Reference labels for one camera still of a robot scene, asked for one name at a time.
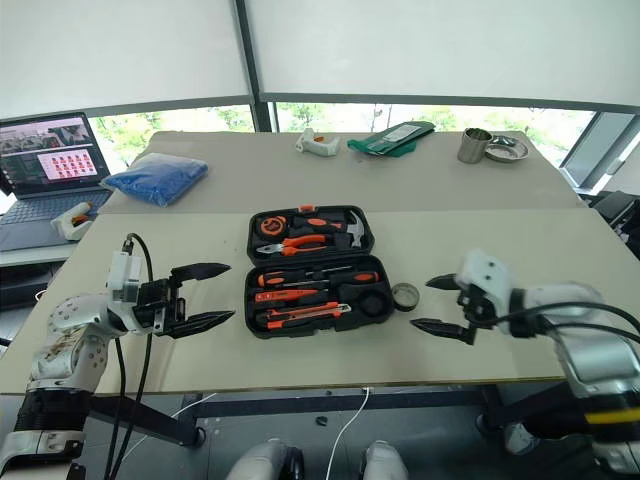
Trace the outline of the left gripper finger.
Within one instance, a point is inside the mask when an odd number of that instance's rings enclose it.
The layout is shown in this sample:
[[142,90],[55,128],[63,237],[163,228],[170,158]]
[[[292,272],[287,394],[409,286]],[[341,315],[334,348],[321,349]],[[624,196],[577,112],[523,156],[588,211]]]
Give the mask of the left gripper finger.
[[231,267],[229,265],[215,262],[200,262],[184,265],[171,270],[170,281],[175,288],[180,288],[184,282],[215,278],[230,269]]
[[173,339],[180,339],[204,333],[223,324],[234,314],[234,311],[212,311],[180,317],[168,323],[167,335]]

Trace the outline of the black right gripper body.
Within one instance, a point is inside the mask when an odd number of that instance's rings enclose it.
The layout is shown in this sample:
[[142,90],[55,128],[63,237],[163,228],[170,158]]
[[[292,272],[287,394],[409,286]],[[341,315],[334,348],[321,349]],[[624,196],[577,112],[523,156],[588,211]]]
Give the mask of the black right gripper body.
[[462,308],[464,318],[470,325],[482,329],[493,328],[492,322],[496,318],[496,311],[484,290],[475,285],[462,288],[457,304]]

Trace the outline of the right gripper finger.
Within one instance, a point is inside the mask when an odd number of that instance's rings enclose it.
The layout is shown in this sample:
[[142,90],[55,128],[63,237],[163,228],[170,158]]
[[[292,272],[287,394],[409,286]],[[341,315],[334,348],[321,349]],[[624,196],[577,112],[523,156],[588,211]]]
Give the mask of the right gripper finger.
[[435,276],[428,281],[425,282],[425,286],[433,289],[444,290],[444,291],[455,291],[459,290],[460,286],[456,281],[456,274],[442,274]]
[[433,336],[461,341],[467,345],[473,345],[475,342],[476,329],[474,327],[462,327],[458,324],[432,318],[413,319],[410,324]]

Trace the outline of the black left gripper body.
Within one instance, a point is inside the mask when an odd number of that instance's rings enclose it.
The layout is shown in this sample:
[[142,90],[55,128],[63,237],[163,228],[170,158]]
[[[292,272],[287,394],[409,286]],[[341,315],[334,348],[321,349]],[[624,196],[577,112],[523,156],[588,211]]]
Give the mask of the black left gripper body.
[[186,301],[179,295],[179,289],[172,285],[170,277],[140,286],[132,311],[145,332],[167,335],[170,321],[186,317]]

